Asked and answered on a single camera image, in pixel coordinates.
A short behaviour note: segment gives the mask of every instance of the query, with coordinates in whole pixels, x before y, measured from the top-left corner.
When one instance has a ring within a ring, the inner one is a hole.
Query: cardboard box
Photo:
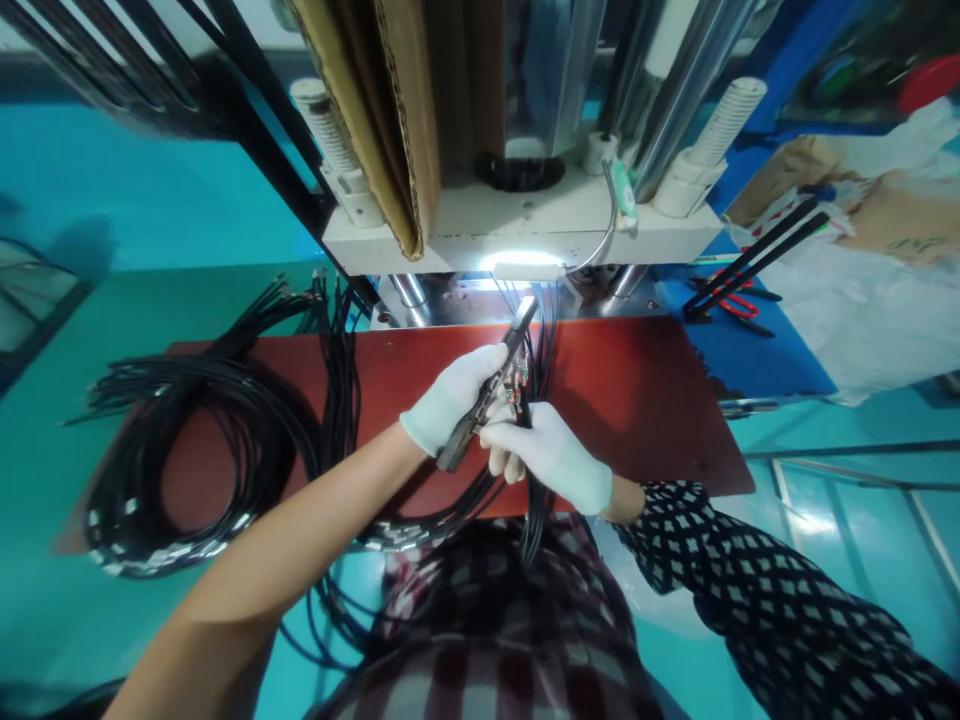
[[[856,237],[843,247],[869,250],[917,268],[960,253],[960,181],[887,173],[851,217]]]
[[[420,0],[292,0],[370,191],[404,256],[419,260],[440,196]]]
[[[824,136],[802,135],[777,150],[737,196],[727,215],[734,225],[750,227],[790,188],[817,185],[833,176],[841,159]]]

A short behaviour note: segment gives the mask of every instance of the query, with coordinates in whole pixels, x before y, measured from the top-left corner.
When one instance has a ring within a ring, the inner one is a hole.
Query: pliers
[[[700,277],[699,275],[692,275],[690,277],[689,285],[694,290],[699,290],[707,282],[707,278]],[[736,292],[727,295],[726,298],[720,301],[720,307],[726,310],[734,320],[739,322],[744,327],[752,330],[753,332],[761,335],[762,337],[772,338],[776,337],[776,333],[771,330],[767,330],[762,325],[758,325],[753,322],[753,319],[760,315],[760,309],[751,302],[744,300],[738,295],[752,295],[753,297],[758,297],[763,300],[770,300],[772,302],[780,302],[783,298],[776,293],[772,293],[769,290],[761,290],[753,286],[753,278],[747,280],[743,285],[737,288]]]

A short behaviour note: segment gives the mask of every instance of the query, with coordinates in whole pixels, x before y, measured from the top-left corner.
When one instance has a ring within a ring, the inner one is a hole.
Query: white glove
[[[506,361],[503,343],[484,345],[454,360],[417,404],[400,415],[410,439],[436,457],[460,418],[477,402],[480,386]]]
[[[530,416],[531,429],[498,422],[480,431],[481,441],[491,448],[491,473],[498,475],[505,464],[508,478],[522,477],[522,472],[511,468],[515,462],[512,456],[504,461],[504,452],[494,452],[502,448],[518,456],[540,482],[584,515],[599,515],[606,510],[613,498],[610,468],[587,452],[553,405],[534,403]]]

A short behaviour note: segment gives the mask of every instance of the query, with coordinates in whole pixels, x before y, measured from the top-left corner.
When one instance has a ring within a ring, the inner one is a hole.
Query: checkered sleeve
[[[889,613],[770,535],[710,506],[699,484],[646,488],[615,526],[658,593],[686,587],[771,717],[960,717],[953,681]]]

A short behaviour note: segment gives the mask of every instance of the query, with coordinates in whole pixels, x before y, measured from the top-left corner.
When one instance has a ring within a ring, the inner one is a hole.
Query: red board
[[[358,334],[363,393],[360,444],[397,420],[454,359],[498,342],[504,325],[386,330]],[[207,343],[176,343],[169,352],[196,353]],[[554,342],[550,401],[596,457],[637,482],[696,480],[713,495],[752,492],[753,479],[720,412],[683,328],[670,318],[561,322]],[[291,380],[318,416],[326,376],[316,337],[261,338],[252,356]],[[486,462],[474,442],[458,473],[425,465],[386,514],[415,517],[450,505]],[[167,462],[163,497],[183,528],[217,517],[232,489],[234,468],[212,418],[198,415]],[[294,469],[287,494],[305,483]],[[569,506],[558,504],[557,510]],[[504,490],[484,517],[521,515],[526,488]]]

